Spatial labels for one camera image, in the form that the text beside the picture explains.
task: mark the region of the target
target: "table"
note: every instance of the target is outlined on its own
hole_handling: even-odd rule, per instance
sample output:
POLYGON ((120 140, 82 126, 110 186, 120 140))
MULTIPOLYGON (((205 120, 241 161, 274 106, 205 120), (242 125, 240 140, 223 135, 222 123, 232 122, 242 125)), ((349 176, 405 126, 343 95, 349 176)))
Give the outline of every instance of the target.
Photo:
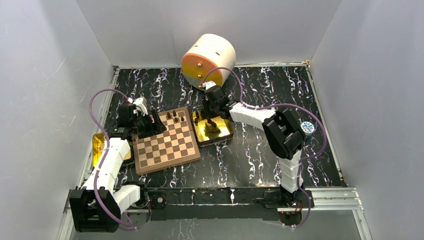
MULTIPOLYGON (((235 67, 244 87, 244 101, 260 107, 276 103, 291 103, 320 113, 308 77, 306 66, 235 67)), ((189 111, 202 108, 204 93, 184 79, 181 68, 120 69, 115 89, 135 99, 144 96, 148 106, 158 112, 187 106, 189 111)), ((239 98, 236 79, 230 76, 223 88, 232 99, 239 98)), ((115 125, 118 105, 123 103, 113 94, 105 127, 115 125)), ((298 109, 292 109, 299 122, 312 119, 298 109)), ((138 176, 134 164, 124 166, 118 175, 117 187, 126 181, 145 181, 150 188, 219 188, 276 187, 280 180, 280 165, 268 146, 262 130, 243 123, 233 123, 231 141, 200 148, 201 159, 138 176)), ((313 155, 322 146, 322 133, 315 131, 304 146, 302 156, 313 155)), ((342 187, 332 150, 327 145, 317 159, 304 163, 302 177, 306 187, 342 187)))

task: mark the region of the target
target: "black base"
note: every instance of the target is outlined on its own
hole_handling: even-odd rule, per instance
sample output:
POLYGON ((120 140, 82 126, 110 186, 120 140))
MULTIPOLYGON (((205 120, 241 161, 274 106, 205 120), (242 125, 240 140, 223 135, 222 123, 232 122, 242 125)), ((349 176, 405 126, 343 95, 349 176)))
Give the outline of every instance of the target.
MULTIPOLYGON (((236 188, 147 188, 152 201, 152 221, 173 219, 263 219, 285 221, 286 225, 299 224, 302 214, 295 207, 282 202, 279 187, 236 188), (277 208, 290 208, 289 216, 277 212, 277 208)), ((308 208, 307 196, 298 196, 298 203, 308 208)))
MULTIPOLYGON (((121 210, 111 192, 103 187, 98 190, 101 200, 107 209, 118 219, 121 210)), ((77 232, 109 232, 114 233, 119 224, 109 217, 100 206, 89 205, 95 199, 94 190, 75 189, 69 194, 70 210, 77 232)))

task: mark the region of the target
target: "orange and white cylinder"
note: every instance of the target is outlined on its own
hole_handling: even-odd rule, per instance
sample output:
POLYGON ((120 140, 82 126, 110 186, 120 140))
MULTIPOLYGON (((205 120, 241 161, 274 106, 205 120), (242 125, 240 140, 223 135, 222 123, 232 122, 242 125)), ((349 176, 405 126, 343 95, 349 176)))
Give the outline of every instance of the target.
MULTIPOLYGON (((236 51, 233 45, 221 36, 208 33, 202 35, 182 56, 181 69, 185 79, 201 89, 199 85, 209 71, 217 67, 233 69, 235 64, 236 51)), ((218 69, 207 77, 207 81, 214 81, 222 87, 229 75, 229 71, 218 69)))

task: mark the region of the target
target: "white arm segment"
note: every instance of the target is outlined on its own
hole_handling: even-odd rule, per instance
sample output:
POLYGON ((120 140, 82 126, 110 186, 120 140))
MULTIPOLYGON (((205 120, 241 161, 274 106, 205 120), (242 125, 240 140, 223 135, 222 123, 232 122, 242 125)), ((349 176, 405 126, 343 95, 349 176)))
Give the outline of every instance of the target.
MULTIPOLYGON (((100 159, 103 158, 103 155, 105 154, 105 149, 107 147, 107 143, 105 142, 100 159)), ((101 166, 100 172, 98 174, 98 188, 104 187, 106 190, 109 190, 111 193, 113 193, 119 169, 121 168, 125 156, 130 152, 130 149, 131 148, 127 140, 122 140, 118 137, 113 137, 110 139, 109 152, 107 153, 106 159, 104 159, 103 165, 101 166)), ((91 173, 88 180, 82 186, 86 187, 87 190, 94 189, 95 174, 98 170, 99 163, 100 161, 95 166, 95 169, 91 173)))
MULTIPOLYGON (((107 143, 101 154, 101 158, 105 154, 105 149, 107 148, 107 143)), ((115 181, 118 177, 119 169, 124 161, 125 156, 130 152, 131 148, 127 140, 122 140, 118 137, 113 137, 110 139, 110 148, 107 153, 106 159, 103 162, 103 165, 100 168, 98 179, 97 179, 97 188, 104 187, 105 190, 109 190, 111 194, 114 193, 115 181)), ((98 170, 100 161, 97 163, 94 171, 91 173, 88 180, 82 186, 87 190, 94 190, 94 180, 95 174, 98 170)), ((123 213, 131 204, 140 200, 140 187, 137 185, 124 185, 120 188, 119 191, 113 194, 113 198, 118 204, 121 213, 123 213)))
POLYGON ((118 203, 120 212, 123 213, 131 204, 140 200, 140 187, 137 185, 124 185, 113 194, 113 198, 118 203))
MULTIPOLYGON (((285 190, 293 193, 298 188, 298 184, 296 183, 298 177, 298 170, 301 163, 299 160, 301 159, 302 151, 297 151, 291 160, 287 158, 279 158, 277 157, 280 168, 281 168, 281 180, 280 184, 285 190)), ((299 176, 299 186, 302 185, 304 179, 302 175, 299 176)))
POLYGON ((240 102, 235 104, 229 111, 234 122, 245 123, 260 130, 264 130, 262 123, 276 113, 275 110, 251 110, 240 102))

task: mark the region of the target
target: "wire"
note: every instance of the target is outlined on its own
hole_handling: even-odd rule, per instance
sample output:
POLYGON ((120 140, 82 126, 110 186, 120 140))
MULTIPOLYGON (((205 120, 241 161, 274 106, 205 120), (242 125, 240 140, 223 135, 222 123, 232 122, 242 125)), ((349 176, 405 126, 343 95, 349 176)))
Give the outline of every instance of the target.
MULTIPOLYGON (((128 213, 126 213, 126 212, 125 212, 123 215, 126 217, 126 220, 127 220, 128 222, 129 222, 129 221, 131 221, 131 222, 132 222, 132 220, 131 220, 130 216, 128 216, 128 213)), ((133 227, 131 227, 131 228, 126 228, 126 227, 123 227, 123 226, 119 226, 118 228, 119 228, 119 229, 121 229, 121 230, 124 230, 124 231, 136 231, 136 230, 139 230, 139 229, 141 229, 142 227, 146 226, 148 223, 150 223, 150 217, 149 217, 149 219, 148 219, 148 221, 147 221, 147 222, 145 222, 145 223, 141 224, 140 226, 133 226, 133 227)))
MULTIPOLYGON (((152 203, 152 200, 149 200, 149 201, 147 201, 146 205, 144 205, 144 206, 147 206, 147 204, 149 204, 148 205, 148 220, 147 220, 147 222, 143 223, 140 226, 134 226, 134 227, 131 227, 131 228, 119 226, 119 229, 124 230, 124 231, 136 231, 136 230, 139 230, 140 228, 144 227, 146 224, 148 224, 150 222, 150 217, 152 216, 152 205, 151 205, 151 203, 152 203)), ((127 212, 125 212, 124 215, 125 215, 127 221, 132 221, 130 216, 128 216, 127 212)))
POLYGON ((302 200, 300 200, 300 209, 299 209, 298 213, 301 213, 302 209, 304 209, 304 202, 302 200))
MULTIPOLYGON (((318 124, 319 129, 321 130, 321 133, 322 133, 322 147, 314 155, 302 157, 299 160, 299 163, 302 163, 302 162, 304 162, 304 161, 306 161, 308 159, 316 158, 316 157, 318 157, 319 155, 321 155, 324 152, 324 150, 326 149, 326 146, 327 146, 326 129, 324 128, 324 125, 321 123, 321 121, 318 119, 318 117, 315 116, 312 112, 310 112, 309 110, 307 110, 307 109, 305 109, 305 108, 303 108, 301 106, 298 106, 298 105, 295 105, 295 104, 291 104, 291 103, 277 103, 277 104, 273 104, 273 105, 269 105, 269 106, 263 106, 263 107, 253 107, 253 106, 250 106, 250 105, 246 104, 243 101, 243 97, 244 97, 243 92, 244 92, 244 89, 243 89, 242 81, 240 81, 240 78, 237 76, 237 74, 232 69, 227 68, 227 67, 220 66, 220 67, 215 67, 214 69, 210 70, 208 72, 208 74, 204 77, 202 84, 206 82, 206 79, 209 77, 209 75, 213 71, 216 71, 218 69, 224 69, 224 70, 229 71, 235 77, 235 79, 237 79, 238 85, 240 86, 240 99, 239 100, 240 100, 241 104, 243 104, 243 106, 245 106, 247 109, 250 109, 250 110, 265 110, 265 109, 280 108, 280 107, 297 108, 297 109, 305 112, 306 114, 308 114, 313 120, 316 121, 316 123, 318 124)), ((302 165, 302 168, 299 167, 299 169, 297 171, 297 180, 296 180, 296 183, 297 183, 297 188, 300 189, 300 191, 303 194, 306 195, 307 202, 308 202, 308 208, 307 208, 306 217, 304 218, 304 220, 301 223, 297 224, 296 227, 300 227, 303 224, 305 224, 305 222, 308 220, 309 215, 311 213, 311 198, 308 195, 308 193, 303 188, 301 188, 300 183, 299 183, 300 177, 301 177, 301 174, 302 174, 302 170, 303 170, 303 165, 302 165)))
POLYGON ((102 199, 100 198, 99 195, 99 190, 97 189, 97 181, 99 179, 99 170, 103 165, 103 162, 105 161, 106 156, 108 155, 109 152, 109 147, 111 146, 111 142, 108 136, 108 133, 106 132, 105 128, 100 124, 100 122, 97 120, 97 118, 94 116, 93 114, 93 100, 97 97, 97 95, 103 93, 103 92, 107 92, 107 91, 112 91, 118 94, 121 94, 125 100, 128 100, 128 97, 121 91, 116 90, 116 89, 111 89, 111 88, 107 88, 107 89, 103 89, 100 90, 98 92, 96 92, 90 99, 90 103, 88 104, 88 110, 90 112, 90 116, 93 119, 94 123, 97 125, 97 127, 101 130, 101 132, 104 134, 104 137, 106 138, 106 150, 103 153, 103 156, 100 160, 100 162, 98 163, 98 168, 95 172, 94 175, 94 195, 95 195, 95 200, 96 202, 100 205, 100 207, 103 209, 103 211, 111 218, 113 219, 115 222, 122 224, 126 227, 131 227, 133 226, 133 221, 131 220, 131 218, 128 218, 128 222, 124 222, 121 219, 117 218, 105 205, 105 203, 103 203, 102 199))
POLYGON ((131 207, 136 208, 136 209, 143 209, 147 205, 149 205, 149 203, 150 203, 150 199, 147 199, 147 202, 146 202, 146 204, 144 206, 131 206, 131 207))

